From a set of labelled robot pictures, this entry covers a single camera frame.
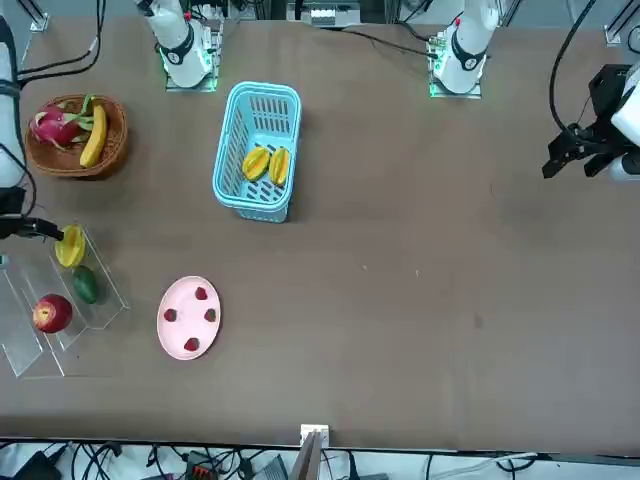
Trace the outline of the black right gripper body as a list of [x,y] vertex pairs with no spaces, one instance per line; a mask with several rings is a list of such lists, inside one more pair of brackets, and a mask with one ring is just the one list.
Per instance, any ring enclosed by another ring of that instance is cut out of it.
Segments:
[[10,187],[0,189],[0,216],[17,218],[22,217],[26,190],[22,187]]

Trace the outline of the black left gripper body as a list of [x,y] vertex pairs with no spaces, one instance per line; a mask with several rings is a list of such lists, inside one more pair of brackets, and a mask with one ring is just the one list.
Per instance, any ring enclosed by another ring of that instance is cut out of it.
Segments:
[[631,142],[613,125],[612,117],[623,99],[629,64],[606,64],[589,82],[595,120],[582,130],[582,137],[601,144],[630,146]]

